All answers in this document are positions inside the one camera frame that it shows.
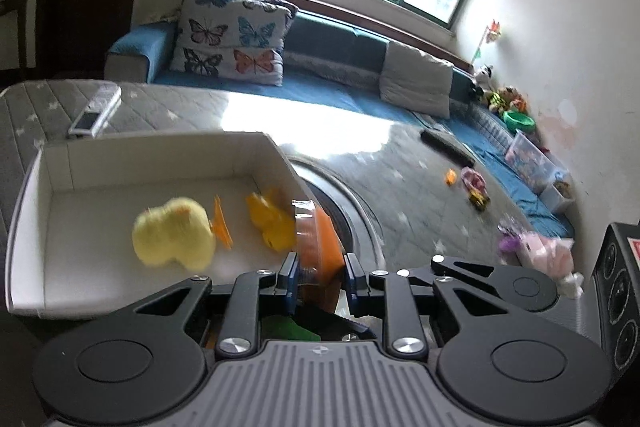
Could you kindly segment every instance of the sofa backrest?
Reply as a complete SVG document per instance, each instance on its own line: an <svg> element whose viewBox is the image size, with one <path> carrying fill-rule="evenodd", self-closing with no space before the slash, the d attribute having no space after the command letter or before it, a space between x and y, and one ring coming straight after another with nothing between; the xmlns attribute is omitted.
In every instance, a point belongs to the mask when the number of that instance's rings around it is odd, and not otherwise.
<svg viewBox="0 0 640 427"><path fill-rule="evenodd" d="M386 37L364 28L300 10L285 38L285 62L305 64L300 57L313 57L317 59L314 69L339 64L358 73L357 87L378 92L378 75L385 63L388 41ZM342 81L335 75L332 80ZM472 86L472 77L468 73L453 68L449 98L470 102Z"/></svg>

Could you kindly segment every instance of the green bowl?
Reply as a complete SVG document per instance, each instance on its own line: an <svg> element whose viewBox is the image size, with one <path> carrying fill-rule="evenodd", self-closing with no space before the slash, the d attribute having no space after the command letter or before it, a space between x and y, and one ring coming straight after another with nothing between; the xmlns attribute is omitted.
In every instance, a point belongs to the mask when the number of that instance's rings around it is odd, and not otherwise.
<svg viewBox="0 0 640 427"><path fill-rule="evenodd" d="M530 133L536 129L536 122L521 112L505 111L502 114L502 119L511 132L520 129L523 133Z"/></svg>

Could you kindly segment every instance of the orange plastic package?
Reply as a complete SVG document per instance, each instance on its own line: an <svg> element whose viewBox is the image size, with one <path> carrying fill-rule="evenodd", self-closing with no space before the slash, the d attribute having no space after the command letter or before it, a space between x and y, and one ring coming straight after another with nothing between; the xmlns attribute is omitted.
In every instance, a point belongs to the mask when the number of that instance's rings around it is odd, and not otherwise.
<svg viewBox="0 0 640 427"><path fill-rule="evenodd" d="M333 313L342 284L342 244L331 218L313 201L293 201L302 298Z"/></svg>

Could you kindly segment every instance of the window sill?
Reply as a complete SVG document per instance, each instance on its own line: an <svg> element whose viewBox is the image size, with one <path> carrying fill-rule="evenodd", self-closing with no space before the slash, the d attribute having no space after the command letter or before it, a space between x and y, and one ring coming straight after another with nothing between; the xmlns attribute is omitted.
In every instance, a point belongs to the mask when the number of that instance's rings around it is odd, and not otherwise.
<svg viewBox="0 0 640 427"><path fill-rule="evenodd" d="M414 36L414 38L433 43L449 54L455 54L455 35L450 30L387 0L316 1L379 21Z"/></svg>

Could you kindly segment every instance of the white pillow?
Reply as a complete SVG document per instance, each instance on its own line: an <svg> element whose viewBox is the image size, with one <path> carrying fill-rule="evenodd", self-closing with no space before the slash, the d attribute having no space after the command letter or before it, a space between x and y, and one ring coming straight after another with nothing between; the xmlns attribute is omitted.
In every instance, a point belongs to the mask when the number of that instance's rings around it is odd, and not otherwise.
<svg viewBox="0 0 640 427"><path fill-rule="evenodd" d="M282 47L289 10L255 0L183 0L175 71L282 85Z"/></svg>
<svg viewBox="0 0 640 427"><path fill-rule="evenodd" d="M452 68L446 60L389 41L380 73L380 98L412 111L449 118Z"/></svg>

